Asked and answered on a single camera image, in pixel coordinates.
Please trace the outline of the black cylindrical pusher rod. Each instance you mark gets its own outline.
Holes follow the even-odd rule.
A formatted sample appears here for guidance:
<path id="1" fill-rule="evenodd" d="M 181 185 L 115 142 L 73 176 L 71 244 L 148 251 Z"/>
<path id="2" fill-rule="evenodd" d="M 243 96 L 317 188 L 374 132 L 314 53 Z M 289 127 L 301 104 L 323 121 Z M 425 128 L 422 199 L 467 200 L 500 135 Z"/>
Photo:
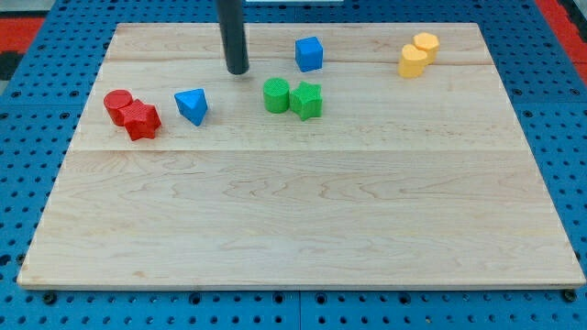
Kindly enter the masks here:
<path id="1" fill-rule="evenodd" d="M 216 0 L 227 70 L 241 75 L 249 70 L 249 55 L 241 0 Z"/>

